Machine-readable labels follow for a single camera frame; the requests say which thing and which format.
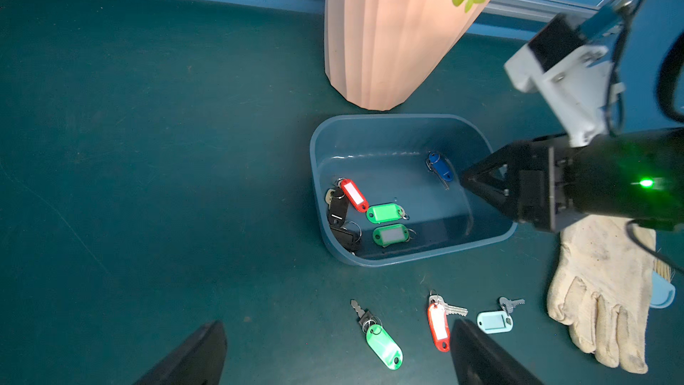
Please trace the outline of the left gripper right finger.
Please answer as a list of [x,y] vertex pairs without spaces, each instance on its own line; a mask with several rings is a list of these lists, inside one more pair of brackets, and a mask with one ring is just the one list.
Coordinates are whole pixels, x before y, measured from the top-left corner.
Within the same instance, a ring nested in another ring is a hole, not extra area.
[[460,319],[454,323],[450,344],[459,384],[543,384],[468,319]]

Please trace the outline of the light blue tag key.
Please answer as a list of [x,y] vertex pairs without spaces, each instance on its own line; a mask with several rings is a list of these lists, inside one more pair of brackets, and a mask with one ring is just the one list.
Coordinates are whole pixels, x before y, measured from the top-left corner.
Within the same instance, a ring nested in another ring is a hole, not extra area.
[[524,299],[498,299],[500,309],[481,312],[477,315],[476,325],[486,334],[509,333],[514,327],[512,313],[516,307],[525,305]]

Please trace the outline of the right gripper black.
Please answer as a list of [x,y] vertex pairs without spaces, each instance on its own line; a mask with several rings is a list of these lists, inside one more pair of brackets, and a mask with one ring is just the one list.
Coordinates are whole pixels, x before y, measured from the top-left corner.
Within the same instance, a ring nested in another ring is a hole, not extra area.
[[461,172],[461,185],[516,222],[555,232],[589,215],[683,224],[683,130],[514,142]]

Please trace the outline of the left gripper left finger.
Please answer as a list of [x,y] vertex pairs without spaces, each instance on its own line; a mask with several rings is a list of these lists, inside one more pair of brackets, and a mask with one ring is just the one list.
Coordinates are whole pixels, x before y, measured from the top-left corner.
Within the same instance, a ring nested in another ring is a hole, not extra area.
[[226,352],[223,322],[217,320],[203,324],[138,379],[135,385],[217,385],[224,370]]

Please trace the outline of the red tag key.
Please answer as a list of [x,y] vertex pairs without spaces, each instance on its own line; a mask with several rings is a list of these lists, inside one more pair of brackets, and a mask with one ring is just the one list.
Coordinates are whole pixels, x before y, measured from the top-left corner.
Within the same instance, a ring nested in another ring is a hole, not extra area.
[[363,214],[367,212],[370,208],[370,204],[352,179],[339,178],[336,185],[343,191],[349,202],[357,211]]
[[433,342],[436,348],[443,353],[450,351],[451,333],[447,321],[449,315],[466,317],[468,310],[450,305],[445,302],[442,296],[431,292],[427,303],[427,319],[429,319]]

